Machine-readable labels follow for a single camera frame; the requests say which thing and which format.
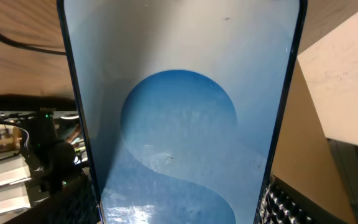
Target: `wooden surface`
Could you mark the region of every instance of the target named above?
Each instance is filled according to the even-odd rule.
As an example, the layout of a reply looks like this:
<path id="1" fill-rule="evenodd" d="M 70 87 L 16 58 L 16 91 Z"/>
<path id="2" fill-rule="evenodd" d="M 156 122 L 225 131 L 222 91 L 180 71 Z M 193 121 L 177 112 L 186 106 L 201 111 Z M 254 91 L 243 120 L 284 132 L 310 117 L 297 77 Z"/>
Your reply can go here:
<path id="1" fill-rule="evenodd" d="M 298 58 L 326 137 L 358 145 L 358 13 Z"/>
<path id="2" fill-rule="evenodd" d="M 300 52 L 358 11 L 358 0 L 309 0 Z M 0 33 L 64 50 L 56 0 L 0 0 Z M 0 94 L 73 98 L 67 60 L 0 43 Z"/>
<path id="3" fill-rule="evenodd" d="M 299 63 L 293 73 L 272 172 L 336 217 L 356 222 Z"/>

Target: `phone screen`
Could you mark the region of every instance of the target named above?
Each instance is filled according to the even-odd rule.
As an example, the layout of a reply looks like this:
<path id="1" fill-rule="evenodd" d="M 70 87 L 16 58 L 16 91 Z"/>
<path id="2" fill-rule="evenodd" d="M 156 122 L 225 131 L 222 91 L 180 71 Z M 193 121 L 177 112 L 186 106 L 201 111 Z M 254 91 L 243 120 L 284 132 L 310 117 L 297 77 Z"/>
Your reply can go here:
<path id="1" fill-rule="evenodd" d="M 301 4 L 62 3 L 106 223 L 256 221 L 299 44 Z"/>

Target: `black cable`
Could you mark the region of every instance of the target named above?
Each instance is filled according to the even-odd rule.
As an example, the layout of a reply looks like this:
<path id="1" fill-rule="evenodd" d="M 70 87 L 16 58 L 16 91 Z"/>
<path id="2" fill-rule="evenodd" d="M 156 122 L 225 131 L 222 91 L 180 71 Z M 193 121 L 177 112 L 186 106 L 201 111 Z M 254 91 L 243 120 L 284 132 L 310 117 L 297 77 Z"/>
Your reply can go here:
<path id="1" fill-rule="evenodd" d="M 35 52 L 40 52 L 40 53 L 45 53 L 45 54 L 66 55 L 66 52 L 58 52 L 58 51 L 54 51 L 54 50 L 47 50 L 47 49 L 40 49 L 37 47 L 31 47 L 30 44 L 24 44 L 24 43 L 17 42 L 15 40 L 11 40 L 11 39 L 7 38 L 6 36 L 2 35 L 1 33 L 0 33 L 0 42 L 7 44 L 11 47 L 17 47 L 19 49 L 24 49 L 24 50 L 32 50 Z"/>
<path id="2" fill-rule="evenodd" d="M 22 128 L 22 127 L 19 126 L 18 124 L 11 123 L 11 122 L 7 122 L 7 121 L 0 121 L 0 124 L 10 125 L 10 126 L 17 127 L 17 128 L 19 128 L 19 129 L 22 131 L 22 133 L 25 133 L 26 139 L 25 139 L 25 141 L 24 141 L 24 146 L 27 148 L 27 150 L 29 150 L 28 143 L 29 143 L 30 134 L 29 134 L 24 128 Z M 16 153 L 14 153 L 13 155 L 0 158 L 0 162 L 1 162 L 1 161 L 4 161 L 4 160 L 6 160 L 6 159 L 10 159 L 10 158 L 16 157 L 16 156 L 20 155 L 21 152 L 22 152 L 22 149 L 20 148 L 20 149 L 19 149 L 19 152 L 16 152 Z"/>

